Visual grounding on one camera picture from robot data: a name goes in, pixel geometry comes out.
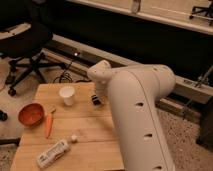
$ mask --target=chair base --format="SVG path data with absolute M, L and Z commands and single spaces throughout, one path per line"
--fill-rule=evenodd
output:
M 40 79 L 40 83 L 46 83 L 45 78 L 43 77 L 43 75 L 41 74 L 41 72 L 39 71 L 40 68 L 46 68 L 46 67 L 55 67 L 55 66 L 59 66 L 62 69 L 66 68 L 66 65 L 64 63 L 57 63 L 57 62 L 51 62 L 51 63 L 40 63 L 41 60 L 45 59 L 45 55 L 44 53 L 40 53 L 39 56 L 34 60 L 33 58 L 29 59 L 29 63 L 28 64 L 18 64 L 19 61 L 21 61 L 22 59 L 24 59 L 24 57 L 19 58 L 17 60 L 12 60 L 9 62 L 10 64 L 10 74 L 11 72 L 16 71 L 17 67 L 21 67 L 21 68 L 27 68 L 17 79 L 15 79 L 15 81 L 10 85 L 10 89 L 8 91 L 8 94 L 11 96 L 14 96 L 16 94 L 16 90 L 14 89 L 14 87 L 21 82 L 23 79 L 25 79 L 31 72 L 35 72 L 36 75 L 39 77 Z
M 209 7 L 200 7 L 200 6 L 194 6 L 192 8 L 191 15 L 189 16 L 189 19 L 193 19 L 195 14 L 205 13 L 205 17 L 210 17 L 209 26 L 213 24 L 213 1 L 209 5 Z
M 20 138 L 3 139 L 3 140 L 0 140 L 0 145 L 15 144 L 16 146 L 19 146 L 20 140 L 21 140 Z
M 5 81 L 5 84 L 6 84 L 6 85 L 8 85 L 8 84 L 13 84 L 14 81 L 15 81 L 15 79 L 16 79 L 15 76 L 9 74 L 9 75 L 7 76 L 7 79 L 6 79 L 6 81 Z

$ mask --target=hole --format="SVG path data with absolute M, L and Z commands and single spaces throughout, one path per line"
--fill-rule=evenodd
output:
M 162 170 L 162 166 L 154 167 L 152 170 L 154 170 L 154 171 Z
M 136 103 L 135 106 L 142 107 L 142 106 L 143 106 L 143 103 L 142 103 L 142 102 Z
M 143 136 L 143 140 L 147 141 L 147 140 L 151 139 L 152 136 L 153 136 L 152 134 L 146 134 Z

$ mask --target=bowl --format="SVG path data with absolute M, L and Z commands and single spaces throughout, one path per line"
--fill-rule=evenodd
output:
M 34 126 L 44 118 L 44 109 L 39 103 L 31 103 L 21 109 L 18 120 L 25 126 Z

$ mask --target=chair leg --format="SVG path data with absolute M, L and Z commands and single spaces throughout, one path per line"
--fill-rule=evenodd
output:
M 192 11 L 192 14 L 198 14 L 198 13 L 202 13 L 202 12 L 205 12 L 206 10 L 208 10 L 208 8 L 198 8 L 200 10 L 196 11 L 196 8 L 195 8 L 195 11 Z
M 46 83 L 46 80 L 43 77 L 43 75 L 41 74 L 41 72 L 39 71 L 39 68 L 46 68 L 46 67 L 53 67 L 53 66 L 59 66 L 62 69 L 66 68 L 66 65 L 64 63 L 62 63 L 62 62 L 61 63 L 56 63 L 56 62 L 40 63 L 40 61 L 42 59 L 45 59 L 44 53 L 40 53 L 40 55 L 36 59 L 33 59 L 32 57 L 30 57 L 29 58 L 29 64 L 17 64 L 17 62 L 20 61 L 21 59 L 24 59 L 24 58 L 19 58 L 18 60 L 13 60 L 12 62 L 10 62 L 11 67 L 14 67 L 14 68 L 15 67 L 23 67 L 23 68 L 27 67 L 28 68 L 10 86 L 8 94 L 10 94 L 11 96 L 14 96 L 16 94 L 16 91 L 15 91 L 14 87 L 20 81 L 22 81 L 26 76 L 28 76 L 32 71 L 34 71 L 39 76 L 39 78 L 40 78 L 42 83 Z
M 30 67 L 24 73 L 22 73 L 15 82 L 10 86 L 10 88 L 14 88 L 20 81 L 22 81 L 24 78 L 26 78 L 31 72 L 33 71 L 33 68 Z
M 15 145 L 19 146 L 20 140 L 21 140 L 20 138 L 16 138 L 16 139 L 4 139 L 4 140 L 0 140 L 0 145 L 15 144 Z
M 46 83 L 44 76 L 41 74 L 41 72 L 38 69 L 34 68 L 34 72 L 40 77 L 41 83 Z

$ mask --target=small object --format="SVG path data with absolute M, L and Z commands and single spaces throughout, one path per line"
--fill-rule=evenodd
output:
M 8 90 L 8 94 L 10 95 L 10 96 L 15 96 L 16 95 L 16 90 L 15 89 L 13 89 L 13 88 L 10 88 L 9 90 Z
M 54 161 L 60 158 L 65 152 L 70 150 L 71 141 L 62 139 L 50 147 L 47 151 L 37 157 L 37 164 L 41 169 L 50 166 Z
M 54 109 L 50 114 L 48 114 L 45 117 L 45 137 L 49 138 L 51 130 L 52 130 L 52 124 L 53 124 L 53 113 L 56 111 Z
M 6 121 L 8 118 L 7 114 L 4 113 L 2 110 L 0 110 L 0 120 L 1 121 Z
M 71 136 L 71 142 L 72 142 L 72 143 L 77 143 L 77 142 L 78 142 L 77 135 L 73 134 L 73 135 Z
M 91 98 L 92 98 L 92 102 L 95 106 L 101 104 L 101 101 L 99 100 L 99 98 L 96 95 L 92 95 Z
M 18 120 L 25 126 L 39 124 L 44 118 L 44 109 L 38 103 L 31 103 L 21 109 Z
M 59 90 L 59 95 L 67 106 L 74 103 L 75 89 L 72 86 L 64 86 Z

